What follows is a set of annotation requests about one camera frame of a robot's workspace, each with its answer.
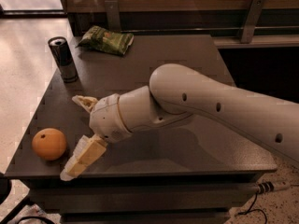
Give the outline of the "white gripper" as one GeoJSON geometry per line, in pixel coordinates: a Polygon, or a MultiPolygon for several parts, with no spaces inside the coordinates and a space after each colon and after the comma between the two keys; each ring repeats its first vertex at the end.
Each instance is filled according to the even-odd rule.
{"type": "Polygon", "coordinates": [[[79,139],[71,158],[60,173],[63,181],[70,181],[84,173],[107,151],[107,143],[118,143],[132,135],[121,119],[119,100],[118,94],[112,94],[99,101],[90,96],[72,97],[76,105],[88,113],[91,112],[89,126],[95,135],[93,137],[83,135],[79,139]]]}

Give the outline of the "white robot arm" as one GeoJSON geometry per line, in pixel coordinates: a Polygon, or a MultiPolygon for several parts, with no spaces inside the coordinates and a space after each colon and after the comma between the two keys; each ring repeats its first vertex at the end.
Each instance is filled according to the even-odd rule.
{"type": "Polygon", "coordinates": [[[76,95],[73,102],[90,114],[94,136],[79,139],[60,173],[63,181],[81,175],[107,145],[191,115],[213,119],[292,165],[299,164],[299,104],[225,85],[184,65],[161,65],[149,85],[125,94],[100,100],[76,95]]]}

